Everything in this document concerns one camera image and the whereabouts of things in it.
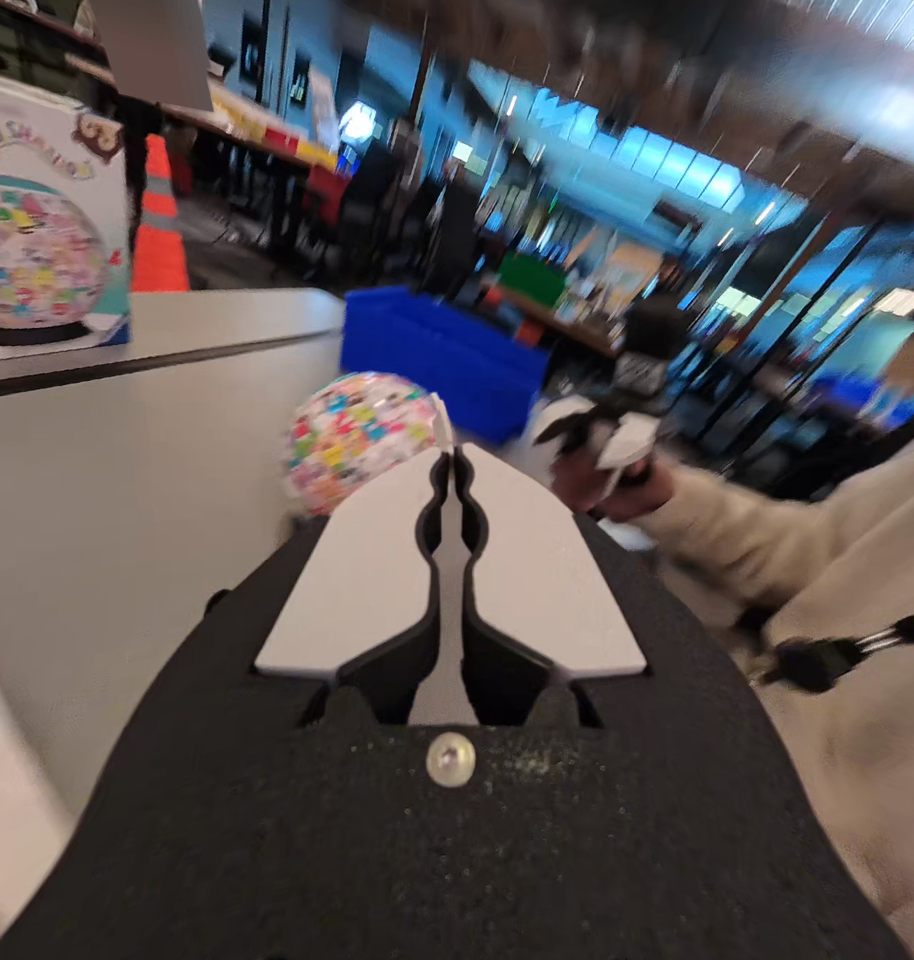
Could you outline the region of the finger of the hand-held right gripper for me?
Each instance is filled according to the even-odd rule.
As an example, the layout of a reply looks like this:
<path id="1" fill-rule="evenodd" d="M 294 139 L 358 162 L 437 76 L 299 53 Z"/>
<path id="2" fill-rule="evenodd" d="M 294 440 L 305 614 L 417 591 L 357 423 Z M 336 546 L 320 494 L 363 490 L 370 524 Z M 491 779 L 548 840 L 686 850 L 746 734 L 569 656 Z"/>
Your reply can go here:
<path id="1" fill-rule="evenodd" d="M 593 401 L 582 395 L 565 395 L 548 400 L 531 416 L 528 426 L 530 444 L 543 445 L 554 440 L 569 429 L 566 424 L 559 427 L 562 422 L 569 423 L 571 418 L 590 412 L 594 406 Z"/>
<path id="2" fill-rule="evenodd" d="M 596 455 L 598 471 L 622 471 L 650 456 L 660 419 L 651 414 L 625 413 L 622 424 L 601 455 Z"/>

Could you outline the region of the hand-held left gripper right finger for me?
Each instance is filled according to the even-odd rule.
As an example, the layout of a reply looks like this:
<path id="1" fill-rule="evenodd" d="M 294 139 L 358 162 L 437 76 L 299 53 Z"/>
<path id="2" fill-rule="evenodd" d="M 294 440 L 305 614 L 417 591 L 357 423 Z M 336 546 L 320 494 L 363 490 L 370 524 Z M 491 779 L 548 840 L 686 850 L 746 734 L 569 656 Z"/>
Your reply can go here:
<path id="1" fill-rule="evenodd" d="M 635 677 L 645 656 L 575 515 L 472 442 L 454 455 L 463 507 L 462 678 L 478 721 L 515 727 L 544 690 Z"/>

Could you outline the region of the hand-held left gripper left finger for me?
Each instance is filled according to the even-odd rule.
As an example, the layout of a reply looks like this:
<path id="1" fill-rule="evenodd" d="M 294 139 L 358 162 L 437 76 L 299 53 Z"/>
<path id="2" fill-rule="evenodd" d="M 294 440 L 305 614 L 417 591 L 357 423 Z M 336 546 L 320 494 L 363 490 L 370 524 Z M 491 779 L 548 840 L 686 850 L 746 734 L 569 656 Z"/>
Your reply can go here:
<path id="1" fill-rule="evenodd" d="M 357 690 L 406 725 L 437 664 L 441 508 L 452 456 L 428 449 L 356 490 L 326 520 L 255 662 L 275 680 Z"/>

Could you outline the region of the colourful puzzle ball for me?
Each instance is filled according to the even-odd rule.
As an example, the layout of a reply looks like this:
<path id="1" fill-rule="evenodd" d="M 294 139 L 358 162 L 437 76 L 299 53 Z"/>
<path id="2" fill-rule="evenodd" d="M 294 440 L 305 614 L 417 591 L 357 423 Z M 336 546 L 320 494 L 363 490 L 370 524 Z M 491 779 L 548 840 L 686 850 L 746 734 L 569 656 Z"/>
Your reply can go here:
<path id="1" fill-rule="evenodd" d="M 328 517 L 370 480 L 426 450 L 449 454 L 453 428 L 440 397 L 393 373 L 345 374 L 300 404 L 281 454 L 286 509 Z"/>

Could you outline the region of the person's right forearm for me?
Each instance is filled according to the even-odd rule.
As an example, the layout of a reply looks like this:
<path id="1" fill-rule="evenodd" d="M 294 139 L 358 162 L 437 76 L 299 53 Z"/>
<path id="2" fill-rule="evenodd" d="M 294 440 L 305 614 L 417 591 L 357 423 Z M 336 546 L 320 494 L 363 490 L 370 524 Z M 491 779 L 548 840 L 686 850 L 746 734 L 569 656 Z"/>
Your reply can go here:
<path id="1" fill-rule="evenodd" d="M 816 586 L 846 546 L 862 510 L 856 478 L 818 503 L 767 498 L 720 476 L 669 466 L 670 491 L 634 523 L 667 554 L 705 573 L 732 598 L 781 609 L 797 604 L 822 628 L 844 621 L 841 590 Z"/>

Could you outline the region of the puzzle ball box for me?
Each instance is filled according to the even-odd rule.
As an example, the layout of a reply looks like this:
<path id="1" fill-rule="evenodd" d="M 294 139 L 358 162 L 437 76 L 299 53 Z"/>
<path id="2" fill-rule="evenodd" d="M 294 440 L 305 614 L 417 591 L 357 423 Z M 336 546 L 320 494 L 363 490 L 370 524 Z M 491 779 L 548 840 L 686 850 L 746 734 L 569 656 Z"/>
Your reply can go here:
<path id="1" fill-rule="evenodd" d="M 123 129 L 0 77 L 0 362 L 130 341 Z"/>

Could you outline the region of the long wooden table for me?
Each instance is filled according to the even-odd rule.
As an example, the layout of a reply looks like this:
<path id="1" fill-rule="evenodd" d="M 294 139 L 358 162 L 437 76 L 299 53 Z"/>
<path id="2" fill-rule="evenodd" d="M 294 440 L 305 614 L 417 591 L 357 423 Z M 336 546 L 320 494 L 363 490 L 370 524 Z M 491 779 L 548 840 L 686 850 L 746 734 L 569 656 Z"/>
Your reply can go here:
<path id="1" fill-rule="evenodd" d="M 530 338 L 534 346 L 538 338 L 535 331 L 539 330 L 540 334 L 548 331 L 557 334 L 607 359 L 616 359 L 624 350 L 625 338 L 622 333 L 612 340 L 606 332 L 600 332 L 582 321 L 561 319 L 554 309 L 499 283 L 488 286 L 484 301 L 495 306 L 508 305 L 519 312 L 525 330 L 531 330 L 525 337 Z"/>

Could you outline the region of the stacked blue plastic bins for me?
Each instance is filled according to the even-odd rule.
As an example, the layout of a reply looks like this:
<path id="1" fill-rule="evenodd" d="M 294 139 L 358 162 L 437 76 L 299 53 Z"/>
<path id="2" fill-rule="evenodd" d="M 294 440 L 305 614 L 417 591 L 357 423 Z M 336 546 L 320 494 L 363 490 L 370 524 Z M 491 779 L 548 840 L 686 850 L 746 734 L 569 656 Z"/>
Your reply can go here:
<path id="1" fill-rule="evenodd" d="M 402 286 L 344 295 L 341 369 L 408 379 L 444 402 L 451 422 L 493 447 L 521 437 L 549 354 Z"/>

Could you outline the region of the green plastic crates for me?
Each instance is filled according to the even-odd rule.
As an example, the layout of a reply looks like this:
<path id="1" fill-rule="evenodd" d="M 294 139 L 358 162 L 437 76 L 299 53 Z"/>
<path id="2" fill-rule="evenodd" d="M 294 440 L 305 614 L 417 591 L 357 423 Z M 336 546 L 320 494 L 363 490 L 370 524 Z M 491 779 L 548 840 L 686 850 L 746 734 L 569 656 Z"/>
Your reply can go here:
<path id="1" fill-rule="evenodd" d="M 566 274 L 557 264 L 518 250 L 504 256 L 496 278 L 504 289 L 551 309 L 558 306 L 567 285 Z"/>

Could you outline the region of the black badge reel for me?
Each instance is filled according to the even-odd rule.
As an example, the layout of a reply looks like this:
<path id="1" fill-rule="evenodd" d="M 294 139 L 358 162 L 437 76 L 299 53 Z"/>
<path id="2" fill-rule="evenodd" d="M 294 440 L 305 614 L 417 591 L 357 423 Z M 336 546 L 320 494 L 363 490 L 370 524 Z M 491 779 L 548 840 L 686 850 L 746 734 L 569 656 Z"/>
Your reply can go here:
<path id="1" fill-rule="evenodd" d="M 784 683 L 796 690 L 820 694 L 833 690 L 867 657 L 852 638 L 790 639 L 776 645 L 757 682 Z"/>

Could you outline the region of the person's beige sweatshirt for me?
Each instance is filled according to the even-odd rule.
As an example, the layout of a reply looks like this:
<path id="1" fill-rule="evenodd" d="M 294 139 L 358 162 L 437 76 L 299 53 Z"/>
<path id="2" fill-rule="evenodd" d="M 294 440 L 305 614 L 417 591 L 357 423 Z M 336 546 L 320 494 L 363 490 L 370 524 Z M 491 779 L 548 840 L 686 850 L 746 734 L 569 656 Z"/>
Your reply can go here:
<path id="1" fill-rule="evenodd" d="M 841 590 L 844 621 L 822 628 L 808 606 L 803 621 L 797 604 L 775 608 L 772 645 L 866 637 L 914 615 L 914 453 L 854 478 L 862 510 L 816 586 L 818 604 Z M 914 644 L 871 654 L 823 694 L 759 693 L 828 834 L 914 955 Z"/>

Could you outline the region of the orange traffic cone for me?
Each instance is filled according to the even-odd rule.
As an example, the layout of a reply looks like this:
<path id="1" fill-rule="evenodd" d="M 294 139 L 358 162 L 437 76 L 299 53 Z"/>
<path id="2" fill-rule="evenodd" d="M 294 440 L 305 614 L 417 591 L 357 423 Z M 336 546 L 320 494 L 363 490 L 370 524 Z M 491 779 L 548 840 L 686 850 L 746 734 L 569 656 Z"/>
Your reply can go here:
<path id="1" fill-rule="evenodd" d="M 177 223 L 172 171 L 162 136 L 146 139 L 146 183 L 130 269 L 132 294 L 191 290 L 185 246 Z"/>

